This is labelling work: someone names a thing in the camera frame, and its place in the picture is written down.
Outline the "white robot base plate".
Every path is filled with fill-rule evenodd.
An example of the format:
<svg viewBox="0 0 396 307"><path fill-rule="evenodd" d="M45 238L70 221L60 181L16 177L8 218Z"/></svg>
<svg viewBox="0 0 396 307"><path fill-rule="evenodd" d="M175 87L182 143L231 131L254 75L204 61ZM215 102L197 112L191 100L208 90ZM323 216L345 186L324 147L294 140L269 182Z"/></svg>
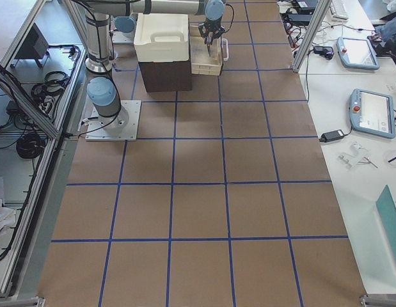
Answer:
<svg viewBox="0 0 396 307"><path fill-rule="evenodd" d="M93 106L91 117L96 117L88 123L89 133L84 135L87 141L135 141L138 135L139 116L141 112L140 100L122 100L118 117L108 124L112 118L99 118Z"/></svg>

